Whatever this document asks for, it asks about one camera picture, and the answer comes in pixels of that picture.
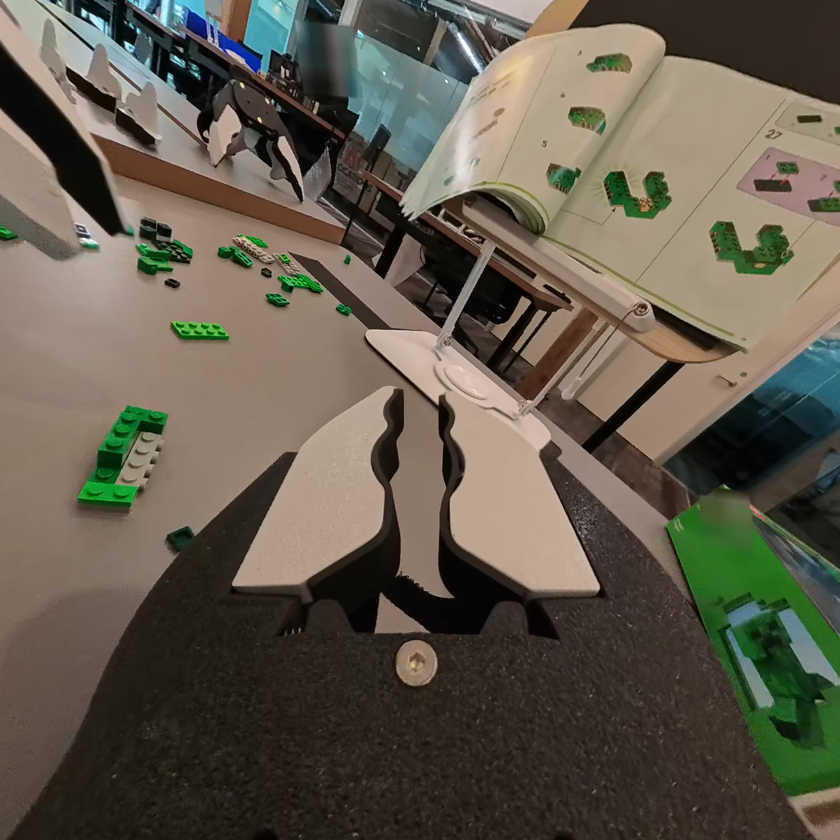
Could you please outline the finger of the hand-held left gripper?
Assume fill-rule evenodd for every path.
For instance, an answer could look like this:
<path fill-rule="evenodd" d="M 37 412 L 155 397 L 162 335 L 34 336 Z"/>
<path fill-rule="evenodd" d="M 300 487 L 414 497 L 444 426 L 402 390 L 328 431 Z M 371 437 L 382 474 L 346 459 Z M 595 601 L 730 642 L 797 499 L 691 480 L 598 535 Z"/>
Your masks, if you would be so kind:
<path fill-rule="evenodd" d="M 50 258 L 75 255 L 75 227 L 56 173 L 34 142 L 1 114 L 1 223 Z"/>
<path fill-rule="evenodd" d="M 46 64 L 2 7 L 2 113 L 52 164 L 66 196 L 109 235 L 126 235 L 128 221 L 106 158 L 76 106 L 56 84 Z"/>

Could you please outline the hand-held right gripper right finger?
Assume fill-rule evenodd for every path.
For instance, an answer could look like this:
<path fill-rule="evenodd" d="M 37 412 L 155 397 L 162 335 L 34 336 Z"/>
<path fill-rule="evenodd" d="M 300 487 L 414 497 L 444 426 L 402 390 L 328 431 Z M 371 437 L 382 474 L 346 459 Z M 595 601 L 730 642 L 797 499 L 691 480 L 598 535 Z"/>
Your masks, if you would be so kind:
<path fill-rule="evenodd" d="M 539 448 L 461 394 L 438 402 L 444 495 L 438 570 L 475 613 L 499 602 L 595 598 L 601 583 Z"/>

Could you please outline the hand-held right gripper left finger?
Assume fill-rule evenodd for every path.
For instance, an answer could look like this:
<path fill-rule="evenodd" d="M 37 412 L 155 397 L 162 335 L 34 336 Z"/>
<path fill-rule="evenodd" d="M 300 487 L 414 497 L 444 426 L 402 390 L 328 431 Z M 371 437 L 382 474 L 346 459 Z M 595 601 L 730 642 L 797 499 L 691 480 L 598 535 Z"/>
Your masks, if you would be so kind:
<path fill-rule="evenodd" d="M 290 463 L 232 581 L 236 593 L 331 600 L 352 615 L 398 572 L 392 490 L 403 390 L 384 386 L 322 426 Z"/>

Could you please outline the green and grey brick assembly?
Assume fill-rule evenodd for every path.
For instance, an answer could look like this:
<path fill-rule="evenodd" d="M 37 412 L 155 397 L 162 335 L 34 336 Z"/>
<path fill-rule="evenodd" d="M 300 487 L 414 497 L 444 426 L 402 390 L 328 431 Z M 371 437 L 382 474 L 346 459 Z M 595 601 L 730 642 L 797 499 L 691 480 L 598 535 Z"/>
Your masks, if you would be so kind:
<path fill-rule="evenodd" d="M 101 441 L 77 504 L 128 511 L 158 463 L 169 420 L 166 412 L 127 405 Z"/>

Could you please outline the wood-edged grey desk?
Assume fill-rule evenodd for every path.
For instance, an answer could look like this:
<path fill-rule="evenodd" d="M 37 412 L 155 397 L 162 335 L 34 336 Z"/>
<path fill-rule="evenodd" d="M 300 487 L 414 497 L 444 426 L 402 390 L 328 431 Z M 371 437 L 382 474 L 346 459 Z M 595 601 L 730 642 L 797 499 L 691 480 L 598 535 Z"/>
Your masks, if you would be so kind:
<path fill-rule="evenodd" d="M 273 181 L 251 152 L 242 151 L 213 167 L 204 143 L 195 133 L 198 110 L 150 69 L 99 29 L 50 3 L 3 2 L 15 23 L 2 28 L 24 36 L 39 57 L 46 20 L 54 23 L 56 45 L 69 70 L 84 75 L 95 48 L 108 52 L 112 72 L 123 94 L 156 90 L 158 132 L 155 147 L 139 143 L 120 128 L 113 115 L 75 92 L 77 116 L 97 142 L 112 172 L 137 182 L 195 199 L 279 228 L 338 245 L 343 228 L 318 204 L 300 203 L 287 181 Z"/>

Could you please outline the white fin part black base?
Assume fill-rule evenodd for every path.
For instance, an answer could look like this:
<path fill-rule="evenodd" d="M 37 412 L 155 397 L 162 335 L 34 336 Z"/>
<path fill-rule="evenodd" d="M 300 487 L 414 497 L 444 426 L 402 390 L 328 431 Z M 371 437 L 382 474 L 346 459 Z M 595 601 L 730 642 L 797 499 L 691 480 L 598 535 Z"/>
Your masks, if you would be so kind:
<path fill-rule="evenodd" d="M 70 103 L 76 104 L 67 76 L 66 63 L 58 51 L 55 22 L 51 16 L 48 16 L 44 23 L 40 44 L 40 57 Z"/>
<path fill-rule="evenodd" d="M 141 145 L 154 148 L 161 141 L 157 102 L 156 88 L 153 82 L 147 81 L 140 92 L 128 92 L 117 103 L 115 123 Z"/>
<path fill-rule="evenodd" d="M 66 68 L 66 76 L 72 86 L 100 108 L 115 113 L 123 100 L 122 89 L 112 72 L 109 53 L 104 44 L 95 46 L 87 74 Z"/>

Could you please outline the pile of loose bricks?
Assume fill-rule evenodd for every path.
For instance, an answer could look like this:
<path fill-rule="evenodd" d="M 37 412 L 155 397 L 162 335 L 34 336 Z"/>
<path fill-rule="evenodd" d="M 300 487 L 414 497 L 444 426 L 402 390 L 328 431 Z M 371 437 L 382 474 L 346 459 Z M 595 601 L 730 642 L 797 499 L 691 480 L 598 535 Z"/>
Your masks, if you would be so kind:
<path fill-rule="evenodd" d="M 191 247 L 172 237 L 169 226 L 148 217 L 140 220 L 140 242 L 135 249 L 139 255 L 138 271 L 150 277 L 170 275 L 175 265 L 189 265 L 194 257 Z M 276 276 L 282 293 L 269 292 L 266 299 L 277 308 L 290 305 L 288 297 L 295 289 L 307 289 L 316 294 L 324 291 L 322 284 L 305 273 L 288 253 L 270 253 L 267 242 L 258 237 L 235 236 L 231 245 L 217 248 L 217 256 L 244 268 L 259 263 L 263 277 Z"/>

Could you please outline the white book stand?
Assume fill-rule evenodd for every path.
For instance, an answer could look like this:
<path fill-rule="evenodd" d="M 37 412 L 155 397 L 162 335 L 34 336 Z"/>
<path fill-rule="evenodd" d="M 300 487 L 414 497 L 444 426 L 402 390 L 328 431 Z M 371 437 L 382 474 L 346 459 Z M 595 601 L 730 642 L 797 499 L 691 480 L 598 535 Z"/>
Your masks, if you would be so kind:
<path fill-rule="evenodd" d="M 549 433 L 538 430 L 539 421 L 528 420 L 526 415 L 535 411 L 556 386 L 562 376 L 560 369 L 549 376 L 535 396 L 522 396 L 515 401 L 488 374 L 482 373 L 476 362 L 452 346 L 459 315 L 498 246 L 538 275 L 553 280 L 586 312 L 664 361 L 583 443 L 583 449 L 590 454 L 683 366 L 719 361 L 736 351 L 733 345 L 715 341 L 705 332 L 695 335 L 657 320 L 652 293 L 631 291 L 616 274 L 597 266 L 594 258 L 531 234 L 485 199 L 453 199 L 444 206 L 485 238 L 476 265 L 444 326 L 437 334 L 400 329 L 369 329 L 365 334 L 367 343 L 433 403 L 445 393 L 454 392 L 497 415 L 535 448 L 543 448 L 549 441 Z"/>

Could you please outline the green toy box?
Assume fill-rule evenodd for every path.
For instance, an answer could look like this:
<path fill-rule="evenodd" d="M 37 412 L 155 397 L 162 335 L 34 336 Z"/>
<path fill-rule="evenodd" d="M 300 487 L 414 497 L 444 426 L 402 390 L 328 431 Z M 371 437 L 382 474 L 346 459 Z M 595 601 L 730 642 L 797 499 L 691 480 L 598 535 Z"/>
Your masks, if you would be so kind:
<path fill-rule="evenodd" d="M 772 776 L 789 796 L 836 789 L 838 568 L 726 487 L 667 531 Z"/>

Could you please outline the idle black and white gripper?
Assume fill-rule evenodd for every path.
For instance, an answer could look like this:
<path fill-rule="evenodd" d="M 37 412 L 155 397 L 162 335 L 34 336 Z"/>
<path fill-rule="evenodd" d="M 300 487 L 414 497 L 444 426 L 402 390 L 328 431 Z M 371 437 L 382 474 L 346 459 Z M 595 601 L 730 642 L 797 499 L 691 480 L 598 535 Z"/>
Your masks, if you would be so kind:
<path fill-rule="evenodd" d="M 198 113 L 196 129 L 213 167 L 241 151 L 250 151 L 269 167 L 269 177 L 289 182 L 305 201 L 298 153 L 278 110 L 263 92 L 232 79 Z"/>

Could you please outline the open instruction booklet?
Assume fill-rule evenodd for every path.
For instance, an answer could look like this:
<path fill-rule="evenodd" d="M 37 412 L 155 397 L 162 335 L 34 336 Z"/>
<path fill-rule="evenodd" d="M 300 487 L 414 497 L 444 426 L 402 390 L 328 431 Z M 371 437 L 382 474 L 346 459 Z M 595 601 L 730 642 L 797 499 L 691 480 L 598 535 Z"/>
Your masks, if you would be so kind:
<path fill-rule="evenodd" d="M 838 263 L 838 162 L 838 105 L 610 24 L 495 58 L 401 209 L 493 198 L 499 244 L 749 350 Z"/>

